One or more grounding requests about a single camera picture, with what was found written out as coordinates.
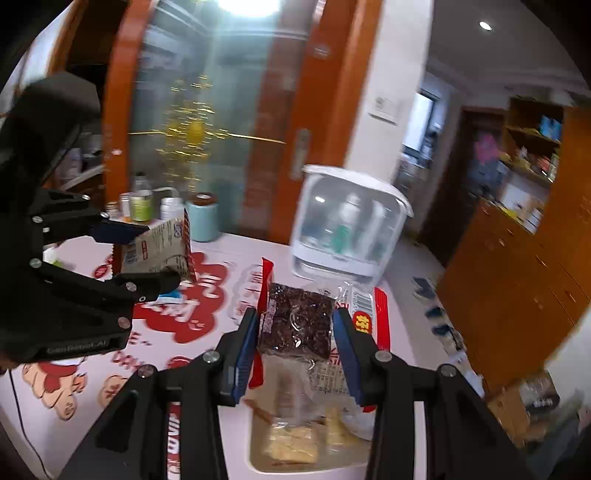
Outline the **white printed snack bag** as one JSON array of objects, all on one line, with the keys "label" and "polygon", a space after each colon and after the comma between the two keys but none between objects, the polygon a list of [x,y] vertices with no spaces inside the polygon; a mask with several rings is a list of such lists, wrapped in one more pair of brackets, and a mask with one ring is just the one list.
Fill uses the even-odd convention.
[{"label": "white printed snack bag", "polygon": [[190,251],[190,224],[182,208],[173,218],[150,226],[127,245],[115,245],[112,272],[155,273],[170,268],[180,280],[197,280]]}]

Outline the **dark red bean cake packet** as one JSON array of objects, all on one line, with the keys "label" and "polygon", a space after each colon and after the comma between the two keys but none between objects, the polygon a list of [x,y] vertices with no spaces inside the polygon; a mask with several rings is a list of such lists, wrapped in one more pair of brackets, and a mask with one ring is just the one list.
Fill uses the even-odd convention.
[{"label": "dark red bean cake packet", "polygon": [[273,400],[271,423],[322,422],[328,410],[363,431],[373,425],[376,408],[360,407],[349,392],[332,315],[345,308],[353,327],[391,347],[389,299],[378,287],[351,281],[318,281],[297,288],[273,280],[273,262],[263,259],[259,294],[259,344],[249,387],[256,406]]}]

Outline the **toast bread bag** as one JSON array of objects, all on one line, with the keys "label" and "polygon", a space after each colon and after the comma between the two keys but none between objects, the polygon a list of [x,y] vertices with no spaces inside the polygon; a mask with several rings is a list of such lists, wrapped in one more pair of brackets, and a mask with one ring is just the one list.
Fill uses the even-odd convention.
[{"label": "toast bread bag", "polygon": [[363,463],[370,442],[354,435],[337,407],[325,408],[315,420],[290,422],[276,418],[266,428],[262,455],[276,467],[334,469]]}]

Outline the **green label plastic bottle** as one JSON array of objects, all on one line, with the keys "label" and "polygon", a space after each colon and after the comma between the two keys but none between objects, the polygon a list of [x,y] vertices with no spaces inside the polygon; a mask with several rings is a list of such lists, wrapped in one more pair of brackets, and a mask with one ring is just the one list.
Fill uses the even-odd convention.
[{"label": "green label plastic bottle", "polygon": [[152,197],[152,187],[147,176],[137,172],[130,193],[130,213],[134,222],[145,223],[152,219]]}]

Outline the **white squeeze bottle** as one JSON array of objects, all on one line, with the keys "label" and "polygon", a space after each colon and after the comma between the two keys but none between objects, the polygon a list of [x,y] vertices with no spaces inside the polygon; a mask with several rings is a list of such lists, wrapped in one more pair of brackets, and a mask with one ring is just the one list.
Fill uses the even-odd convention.
[{"label": "white squeeze bottle", "polygon": [[178,190],[172,186],[157,187],[154,194],[161,194],[159,219],[167,221],[181,219],[184,215],[184,202]]}]

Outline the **light blue canister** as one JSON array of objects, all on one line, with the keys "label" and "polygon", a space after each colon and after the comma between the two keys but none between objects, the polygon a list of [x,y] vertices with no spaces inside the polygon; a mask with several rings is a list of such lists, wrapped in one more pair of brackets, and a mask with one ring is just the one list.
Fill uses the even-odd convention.
[{"label": "light blue canister", "polygon": [[221,232],[218,226],[218,204],[214,194],[199,192],[185,203],[190,239],[206,243],[214,241]]}]

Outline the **blue slipper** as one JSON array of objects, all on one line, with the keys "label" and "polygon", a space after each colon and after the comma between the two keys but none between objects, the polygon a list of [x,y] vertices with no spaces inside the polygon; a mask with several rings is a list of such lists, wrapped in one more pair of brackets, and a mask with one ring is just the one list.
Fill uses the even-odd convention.
[{"label": "blue slipper", "polygon": [[435,297],[435,291],[430,281],[424,277],[414,277],[413,282],[415,284],[415,295],[424,299],[433,299]]}]

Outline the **white plastic storage bin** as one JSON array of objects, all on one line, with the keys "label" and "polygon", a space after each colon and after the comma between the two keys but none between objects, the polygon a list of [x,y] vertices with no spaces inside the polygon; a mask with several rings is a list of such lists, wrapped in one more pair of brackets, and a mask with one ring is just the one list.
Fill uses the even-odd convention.
[{"label": "white plastic storage bin", "polygon": [[221,407],[230,479],[363,479],[377,413],[356,405],[342,369],[266,358],[263,385]]}]

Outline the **white cosmetics organizer box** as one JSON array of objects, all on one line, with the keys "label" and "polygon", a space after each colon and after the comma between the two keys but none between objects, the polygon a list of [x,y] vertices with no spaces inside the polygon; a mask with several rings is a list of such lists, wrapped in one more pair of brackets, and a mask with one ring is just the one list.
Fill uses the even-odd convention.
[{"label": "white cosmetics organizer box", "polygon": [[366,173],[311,164],[303,173],[290,235],[294,275],[378,285],[414,216],[407,197]]}]

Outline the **cardboard box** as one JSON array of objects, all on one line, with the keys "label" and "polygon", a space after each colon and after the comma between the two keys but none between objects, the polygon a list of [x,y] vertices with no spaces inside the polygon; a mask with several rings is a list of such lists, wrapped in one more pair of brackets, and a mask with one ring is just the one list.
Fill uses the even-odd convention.
[{"label": "cardboard box", "polygon": [[550,374],[542,371],[504,387],[488,402],[488,407],[512,442],[523,448],[543,440],[560,403]]}]

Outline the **wooden cabinet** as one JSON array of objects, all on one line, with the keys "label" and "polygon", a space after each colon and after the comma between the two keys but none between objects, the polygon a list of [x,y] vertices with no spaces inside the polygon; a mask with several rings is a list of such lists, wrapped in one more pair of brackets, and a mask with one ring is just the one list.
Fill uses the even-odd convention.
[{"label": "wooden cabinet", "polygon": [[437,285],[485,391],[542,370],[590,304],[590,111],[514,98],[503,146],[553,173],[535,231],[481,200]]}]

